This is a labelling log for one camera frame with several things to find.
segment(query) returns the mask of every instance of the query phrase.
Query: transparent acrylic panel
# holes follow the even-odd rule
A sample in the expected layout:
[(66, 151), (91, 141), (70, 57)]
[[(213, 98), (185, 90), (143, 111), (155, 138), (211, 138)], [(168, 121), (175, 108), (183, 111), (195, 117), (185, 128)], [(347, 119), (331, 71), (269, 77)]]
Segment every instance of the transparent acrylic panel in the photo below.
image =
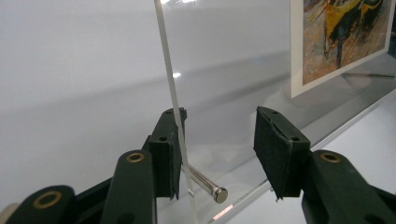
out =
[[(0, 211), (110, 178), (172, 108), (153, 1), (2, 1), (0, 21)], [(160, 223), (192, 219), (176, 201)]]
[(227, 220), (270, 188), (253, 150), (257, 106), (284, 114), (315, 145), (396, 88), (396, 60), (382, 54), (291, 98), (290, 0), (162, 6), (190, 164), (229, 193), (215, 203), (195, 185), (201, 223)]

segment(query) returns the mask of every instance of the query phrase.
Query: colorful artwork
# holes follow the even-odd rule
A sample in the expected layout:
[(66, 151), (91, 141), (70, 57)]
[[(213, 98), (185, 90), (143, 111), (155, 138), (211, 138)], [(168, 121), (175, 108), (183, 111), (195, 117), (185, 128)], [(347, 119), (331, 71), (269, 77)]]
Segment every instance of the colorful artwork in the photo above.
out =
[[(290, 0), (290, 6), (292, 95), (388, 49), (394, 0)], [(293, 40), (293, 33), (303, 38)]]

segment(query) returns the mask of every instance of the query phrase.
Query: metal standoff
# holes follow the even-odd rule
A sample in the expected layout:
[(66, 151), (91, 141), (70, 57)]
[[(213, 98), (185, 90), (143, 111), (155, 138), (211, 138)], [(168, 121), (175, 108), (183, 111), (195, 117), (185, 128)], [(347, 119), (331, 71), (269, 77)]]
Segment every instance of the metal standoff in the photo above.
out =
[(219, 187), (217, 184), (215, 184), (213, 181), (211, 181), (209, 178), (207, 178), (205, 175), (203, 175), (201, 172), (199, 172), (192, 166), (190, 166), (190, 173), (191, 173), (191, 179), (197, 185), (203, 188), (208, 194), (210, 194), (216, 203), (225, 202), (225, 200), (228, 197), (227, 189), (223, 187)]

